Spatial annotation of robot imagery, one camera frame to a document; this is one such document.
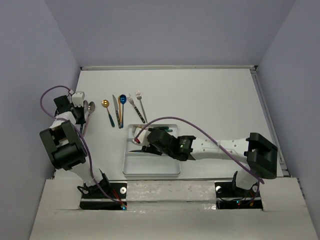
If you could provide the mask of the spoon with pink handle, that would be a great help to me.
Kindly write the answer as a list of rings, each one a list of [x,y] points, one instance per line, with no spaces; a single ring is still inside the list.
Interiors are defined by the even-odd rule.
[[[86,134],[86,131],[87,131],[87,128],[88,128],[88,125],[89,125],[89,121],[90,121],[90,116],[92,115],[92,113],[95,111],[95,108],[96,108],[96,105],[93,101],[89,102],[88,103],[88,108],[85,112],[85,123],[84,123],[84,126],[83,126],[83,129],[82,129],[82,135],[84,136]]]

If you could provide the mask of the knife with teal marbled handle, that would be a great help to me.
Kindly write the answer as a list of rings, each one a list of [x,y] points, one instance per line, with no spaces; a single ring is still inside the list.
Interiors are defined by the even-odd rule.
[[[145,151],[143,151],[142,149],[137,149],[137,150],[128,151],[128,153],[145,153]]]

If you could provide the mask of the spoon with teal marbled handle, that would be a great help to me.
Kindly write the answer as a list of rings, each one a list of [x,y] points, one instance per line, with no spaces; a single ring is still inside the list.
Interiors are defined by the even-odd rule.
[[[86,113],[89,110],[89,103],[87,100],[83,101],[83,123],[80,125],[80,133],[83,134],[84,125],[86,123]]]

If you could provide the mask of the gold fork dark-green handle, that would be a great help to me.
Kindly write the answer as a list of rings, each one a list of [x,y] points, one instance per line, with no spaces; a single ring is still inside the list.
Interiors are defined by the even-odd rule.
[[[132,129],[137,129],[137,128],[142,129],[143,126],[134,125],[134,126],[132,127]],[[169,132],[171,131],[168,126],[149,126],[148,128],[150,128],[150,129],[160,129],[160,130],[169,131]]]

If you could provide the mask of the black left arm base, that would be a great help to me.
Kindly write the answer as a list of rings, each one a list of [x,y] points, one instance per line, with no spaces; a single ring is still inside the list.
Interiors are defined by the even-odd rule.
[[[107,210],[125,211],[127,210],[127,190],[126,181],[109,181],[103,173],[102,180],[92,186],[85,183],[78,186],[81,193],[79,208],[82,210]]]

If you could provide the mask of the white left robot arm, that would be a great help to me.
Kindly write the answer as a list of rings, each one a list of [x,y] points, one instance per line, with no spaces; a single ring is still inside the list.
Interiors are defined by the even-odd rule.
[[[83,103],[76,106],[67,95],[55,98],[56,112],[52,125],[39,133],[49,160],[55,169],[70,171],[84,184],[78,190],[87,197],[108,196],[110,181],[102,170],[93,166],[88,146],[84,143],[83,127],[88,111]]]

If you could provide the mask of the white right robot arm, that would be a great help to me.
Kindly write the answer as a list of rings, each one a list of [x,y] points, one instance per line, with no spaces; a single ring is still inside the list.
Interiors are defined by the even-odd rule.
[[[163,129],[149,128],[137,133],[137,144],[151,148],[153,154],[165,154],[185,162],[196,160],[230,160],[240,166],[230,190],[242,196],[256,183],[277,177],[278,148],[259,133],[232,140],[214,140],[193,135],[175,137]]]

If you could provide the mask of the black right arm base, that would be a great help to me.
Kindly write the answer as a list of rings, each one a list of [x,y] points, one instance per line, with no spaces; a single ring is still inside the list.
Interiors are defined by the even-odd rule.
[[[216,208],[218,210],[239,210],[239,209],[263,209],[260,193],[255,189],[255,183],[249,190],[236,186],[237,171],[232,181],[218,181],[215,185]]]

